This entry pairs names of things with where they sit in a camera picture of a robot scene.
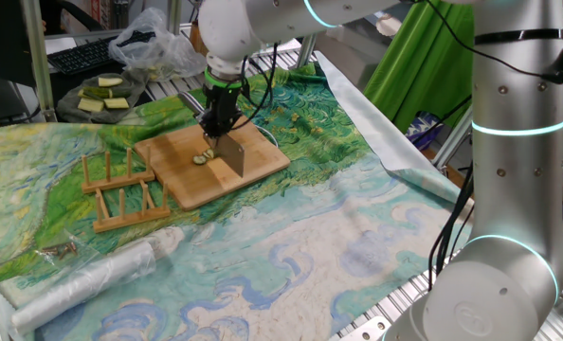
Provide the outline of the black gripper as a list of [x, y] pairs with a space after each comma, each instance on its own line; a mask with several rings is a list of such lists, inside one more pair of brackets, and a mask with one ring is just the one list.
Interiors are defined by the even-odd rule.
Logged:
[[212, 129], [217, 129], [217, 137], [227, 135], [241, 116], [237, 107], [240, 95], [239, 87], [220, 87], [212, 85], [203, 87], [207, 108], [199, 118], [199, 126], [203, 135], [212, 138]]

